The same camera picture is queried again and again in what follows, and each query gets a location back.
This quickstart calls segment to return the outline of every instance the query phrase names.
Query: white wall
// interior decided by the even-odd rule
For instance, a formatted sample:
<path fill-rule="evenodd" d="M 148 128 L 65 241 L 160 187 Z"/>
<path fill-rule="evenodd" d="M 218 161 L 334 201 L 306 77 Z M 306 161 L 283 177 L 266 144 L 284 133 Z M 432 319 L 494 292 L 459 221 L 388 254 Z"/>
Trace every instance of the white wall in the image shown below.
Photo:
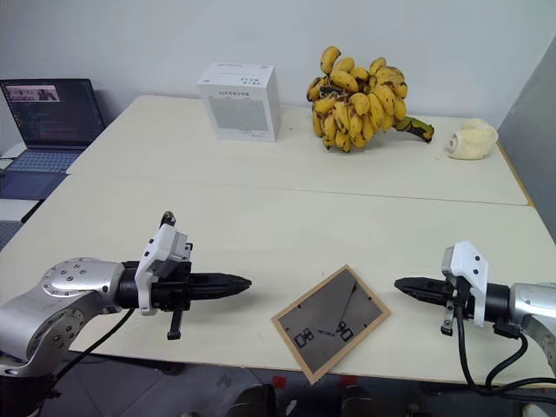
<path fill-rule="evenodd" d="M 498 126 L 555 17 L 552 0 L 0 0 L 0 77 L 89 77 L 111 120 L 140 94 L 197 96 L 210 62 L 274 63 L 281 102 L 303 104 L 334 43 L 402 69 L 412 113 Z"/>

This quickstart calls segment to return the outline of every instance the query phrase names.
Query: floor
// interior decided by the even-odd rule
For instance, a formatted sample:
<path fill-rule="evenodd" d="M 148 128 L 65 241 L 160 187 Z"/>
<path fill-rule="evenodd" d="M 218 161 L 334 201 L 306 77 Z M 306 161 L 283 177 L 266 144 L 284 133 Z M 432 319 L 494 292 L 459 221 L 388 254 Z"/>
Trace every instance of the floor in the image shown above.
<path fill-rule="evenodd" d="M 405 416 L 408 403 L 427 407 L 434 417 L 520 415 L 520 408 L 508 400 L 461 390 L 437 394 L 438 384 L 417 381 L 328 374 L 310 387 L 299 372 L 127 362 L 91 355 L 59 382 L 56 389 L 62 395 L 45 401 L 40 416 L 180 417 L 186 413 L 195 413 L 195 417 L 225 416 L 243 389 L 261 383 L 277 388 L 277 406 L 282 412 L 279 415 L 284 415 L 292 400 L 297 401 L 291 417 L 337 417 L 341 388 L 353 383 L 372 393 L 384 416 Z M 556 390 L 545 394 L 556 398 Z M 544 406 L 549 415 L 556 415 L 555 408 Z"/>

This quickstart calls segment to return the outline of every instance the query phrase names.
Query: laptop keyboard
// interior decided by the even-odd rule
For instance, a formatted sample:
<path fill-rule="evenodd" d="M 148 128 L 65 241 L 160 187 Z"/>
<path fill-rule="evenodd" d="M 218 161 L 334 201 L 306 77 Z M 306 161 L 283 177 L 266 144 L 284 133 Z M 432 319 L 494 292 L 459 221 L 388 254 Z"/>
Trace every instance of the laptop keyboard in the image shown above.
<path fill-rule="evenodd" d="M 0 221 L 0 250 L 6 246 L 17 231 L 23 226 L 21 222 L 11 222 L 7 220 Z"/>
<path fill-rule="evenodd" d="M 9 171 L 66 172 L 79 154 L 62 152 L 25 152 L 7 168 Z"/>

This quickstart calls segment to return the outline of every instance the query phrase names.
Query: wooden frame border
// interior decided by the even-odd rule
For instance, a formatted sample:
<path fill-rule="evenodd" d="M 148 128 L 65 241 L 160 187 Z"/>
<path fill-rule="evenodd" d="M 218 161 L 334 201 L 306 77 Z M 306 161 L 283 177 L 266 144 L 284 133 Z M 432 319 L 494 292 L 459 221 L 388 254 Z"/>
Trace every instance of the wooden frame border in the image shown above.
<path fill-rule="evenodd" d="M 294 308 L 297 308 L 299 304 L 304 302 L 307 298 L 311 295 L 319 291 L 329 282 L 331 282 L 337 275 L 339 275 L 342 271 L 348 270 L 357 281 L 357 284 L 363 288 L 363 290 L 373 299 L 374 304 L 381 310 L 381 315 L 378 316 L 376 320 L 374 320 L 369 326 L 364 328 L 359 334 L 357 334 L 346 346 L 340 349 L 332 358 L 330 358 L 324 365 L 322 365 L 319 369 L 317 369 L 314 373 L 309 369 L 307 363 L 303 360 L 303 357 L 300 355 L 297 348 L 294 346 L 294 343 L 289 338 L 286 330 L 282 327 L 280 323 L 280 319 L 287 313 L 289 313 Z M 346 354 L 348 354 L 355 346 L 357 346 L 365 337 L 368 336 L 379 324 L 381 324 L 386 318 L 390 315 L 390 310 L 386 305 L 381 301 L 380 298 L 373 292 L 373 290 L 353 271 L 348 265 L 344 265 L 340 269 L 333 272 L 327 279 L 320 282 L 313 288 L 309 289 L 307 293 L 302 295 L 300 298 L 292 302 L 289 306 L 284 308 L 280 313 L 276 314 L 272 318 L 272 322 L 274 323 L 278 333 L 282 337 L 282 339 L 286 342 L 290 352 L 295 358 L 295 361 L 301 367 L 301 370 L 307 376 L 309 383 L 311 385 L 315 384 L 324 374 L 326 374 L 334 365 L 336 365 Z"/>

